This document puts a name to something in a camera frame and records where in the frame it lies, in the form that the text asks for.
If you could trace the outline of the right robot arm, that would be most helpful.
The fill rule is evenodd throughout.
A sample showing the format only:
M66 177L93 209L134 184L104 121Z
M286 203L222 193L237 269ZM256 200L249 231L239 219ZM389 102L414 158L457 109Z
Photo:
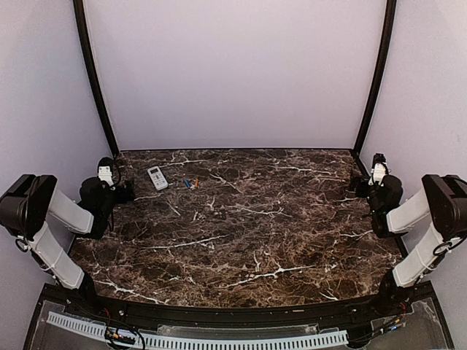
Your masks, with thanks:
M379 238L395 238L420 223L427 225L416 246L385 274L379 295L372 301L377 315L388 316L399 307L402 292L435 271L445 256L466 240L466 180L426 174L422 188L403 203L401 180L392 175L373 180L353 174L350 189L367 200L372 230Z

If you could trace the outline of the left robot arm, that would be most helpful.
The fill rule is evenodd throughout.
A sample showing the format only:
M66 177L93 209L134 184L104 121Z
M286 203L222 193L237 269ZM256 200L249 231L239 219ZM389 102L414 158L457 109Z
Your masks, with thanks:
M82 183L76 202L58 189L55 176L25 174L1 196L1 226L61 286L79 291L75 307L87 318L96 318L103 303L92 293L93 280L58 243L48 220L53 218L81 238L99 240L113 226L114 207L135 198L132 181L109 184L91 177Z

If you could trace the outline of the white remote control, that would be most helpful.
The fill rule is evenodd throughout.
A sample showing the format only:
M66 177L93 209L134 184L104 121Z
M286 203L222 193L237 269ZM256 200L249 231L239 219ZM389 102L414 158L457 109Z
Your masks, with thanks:
M166 189L169 186L165 176L163 175L161 169L158 166L154 166L147 170L150 179L157 191Z

